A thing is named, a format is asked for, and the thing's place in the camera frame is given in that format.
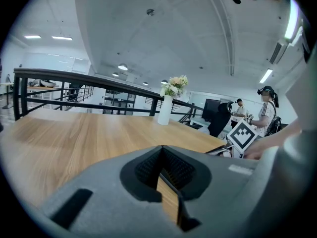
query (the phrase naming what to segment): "white t-shirt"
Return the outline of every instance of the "white t-shirt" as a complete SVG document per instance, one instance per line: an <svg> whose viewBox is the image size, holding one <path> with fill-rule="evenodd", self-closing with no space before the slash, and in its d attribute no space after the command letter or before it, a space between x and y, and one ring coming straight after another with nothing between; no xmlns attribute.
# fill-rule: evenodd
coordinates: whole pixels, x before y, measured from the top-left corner
<svg viewBox="0 0 317 238"><path fill-rule="evenodd" d="M245 107L244 105L238 107L236 114L242 114L242 115L245 115L245 116L246 116L246 114L247 114L247 109L246 109L246 107Z"/></svg>
<svg viewBox="0 0 317 238"><path fill-rule="evenodd" d="M271 101L269 102L264 102L263 106L259 112L259 119L261 120L262 116L267 116L268 120L267 120L267 124L265 127L257 127L256 128L256 132L258 133L259 136L264 137L266 135L267 129L270 126L272 120L274 119L274 107L275 106L274 102Z"/></svg>

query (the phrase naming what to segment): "black backpack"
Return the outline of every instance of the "black backpack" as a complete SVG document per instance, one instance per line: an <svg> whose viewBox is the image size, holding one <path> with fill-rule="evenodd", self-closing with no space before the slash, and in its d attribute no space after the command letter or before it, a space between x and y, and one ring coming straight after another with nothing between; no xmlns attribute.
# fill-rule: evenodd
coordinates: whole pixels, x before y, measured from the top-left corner
<svg viewBox="0 0 317 238"><path fill-rule="evenodd" d="M282 122L281 117L277 117L276 116L275 105L271 101L269 101L269 102L274 107L274 118L273 118L271 124L269 125L269 127L267 128L267 132L265 134L265 137L273 135L273 134L279 132L281 130L281 122Z"/></svg>

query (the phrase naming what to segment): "computer screen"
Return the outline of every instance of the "computer screen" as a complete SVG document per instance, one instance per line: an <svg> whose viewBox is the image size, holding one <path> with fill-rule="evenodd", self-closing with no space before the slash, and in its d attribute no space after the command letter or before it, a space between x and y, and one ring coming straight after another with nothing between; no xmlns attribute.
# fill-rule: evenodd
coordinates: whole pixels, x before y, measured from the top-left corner
<svg viewBox="0 0 317 238"><path fill-rule="evenodd" d="M214 115L218 112L219 105L220 101L218 100L206 99L202 118L212 120Z"/></svg>

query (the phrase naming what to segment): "white ceiling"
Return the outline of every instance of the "white ceiling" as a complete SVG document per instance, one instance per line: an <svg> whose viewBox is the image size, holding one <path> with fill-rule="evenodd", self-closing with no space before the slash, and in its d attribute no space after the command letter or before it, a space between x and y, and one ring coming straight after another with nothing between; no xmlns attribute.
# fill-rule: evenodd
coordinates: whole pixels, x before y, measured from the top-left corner
<svg viewBox="0 0 317 238"><path fill-rule="evenodd" d="M146 15L149 8L154 16ZM240 5L232 0L32 0L12 34L30 47L83 50L99 74L119 72L126 80L131 73L140 85L147 81L159 87L162 79L186 74L189 90L256 89L269 67L266 59L286 31L288 15L285 0L242 0ZM267 84L279 86L296 77L290 71L302 53L292 54ZM122 62L128 72L117 68Z"/></svg>
<svg viewBox="0 0 317 238"><path fill-rule="evenodd" d="M31 48L49 46L85 51L75 0L30 0L11 34ZM40 35L42 38L26 39L25 35ZM55 40L52 36L71 37L73 41Z"/></svg>

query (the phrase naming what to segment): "white vase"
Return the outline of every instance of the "white vase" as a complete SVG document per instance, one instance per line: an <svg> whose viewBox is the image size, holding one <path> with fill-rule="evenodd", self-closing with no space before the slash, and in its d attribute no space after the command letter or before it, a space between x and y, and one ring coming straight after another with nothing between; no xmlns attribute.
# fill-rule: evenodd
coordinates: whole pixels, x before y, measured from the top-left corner
<svg viewBox="0 0 317 238"><path fill-rule="evenodd" d="M169 95L164 96L164 102L160 108L158 115L158 123L161 125L168 125L170 113L172 111L173 97Z"/></svg>

